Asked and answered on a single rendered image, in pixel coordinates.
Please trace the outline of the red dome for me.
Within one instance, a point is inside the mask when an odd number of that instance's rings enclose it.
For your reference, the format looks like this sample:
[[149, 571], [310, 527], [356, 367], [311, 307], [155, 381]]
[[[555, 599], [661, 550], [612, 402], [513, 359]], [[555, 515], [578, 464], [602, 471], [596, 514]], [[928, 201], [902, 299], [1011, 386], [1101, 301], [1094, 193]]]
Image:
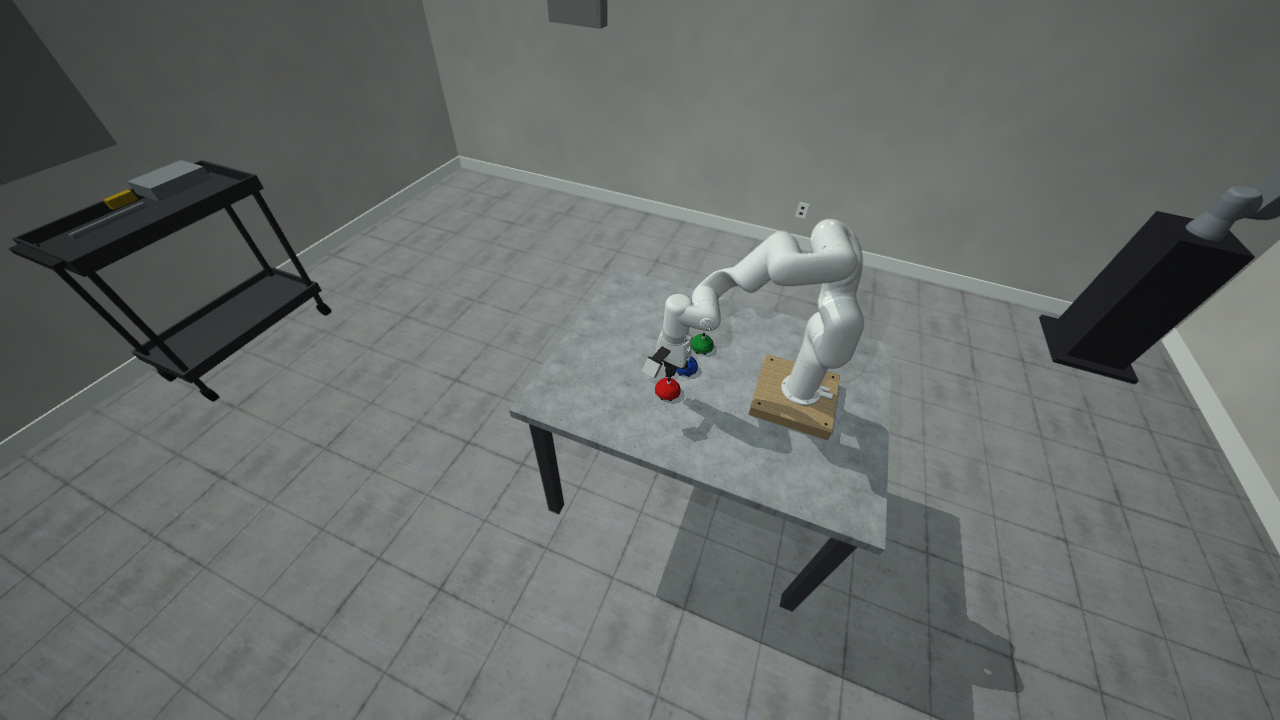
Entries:
[[660, 397], [660, 400], [672, 401], [678, 397], [680, 391], [678, 382], [672, 378], [663, 378], [658, 380], [655, 386], [655, 395]]

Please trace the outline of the green dome bell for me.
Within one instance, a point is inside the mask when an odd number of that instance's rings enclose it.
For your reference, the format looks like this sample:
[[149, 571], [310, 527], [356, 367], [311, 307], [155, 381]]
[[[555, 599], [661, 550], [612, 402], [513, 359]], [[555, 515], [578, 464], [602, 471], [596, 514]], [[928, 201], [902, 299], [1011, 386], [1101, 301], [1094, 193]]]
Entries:
[[713, 350], [713, 341], [705, 333], [696, 334], [691, 340], [691, 348], [696, 354], [704, 354], [704, 355], [707, 355], [707, 354], [712, 352], [712, 350]]

